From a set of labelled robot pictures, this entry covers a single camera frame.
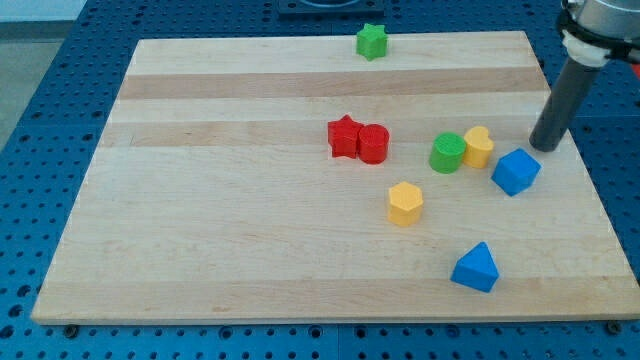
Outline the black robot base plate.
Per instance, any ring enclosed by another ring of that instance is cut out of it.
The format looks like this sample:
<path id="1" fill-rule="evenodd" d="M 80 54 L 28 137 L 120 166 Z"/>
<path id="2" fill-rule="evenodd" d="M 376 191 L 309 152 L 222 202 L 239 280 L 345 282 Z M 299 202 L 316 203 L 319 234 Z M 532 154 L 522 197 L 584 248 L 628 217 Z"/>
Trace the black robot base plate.
<path id="1" fill-rule="evenodd" d="M 385 0 L 276 0 L 280 16 L 383 15 Z"/>

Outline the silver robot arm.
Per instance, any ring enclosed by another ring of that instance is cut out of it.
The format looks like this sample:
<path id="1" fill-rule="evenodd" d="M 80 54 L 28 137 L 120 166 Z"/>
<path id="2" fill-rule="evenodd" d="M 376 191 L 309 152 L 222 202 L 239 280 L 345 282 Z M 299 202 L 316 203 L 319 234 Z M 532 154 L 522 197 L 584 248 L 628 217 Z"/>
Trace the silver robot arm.
<path id="1" fill-rule="evenodd" d="M 639 63 L 639 0 L 562 0 L 556 27 L 568 55 L 592 68 Z"/>

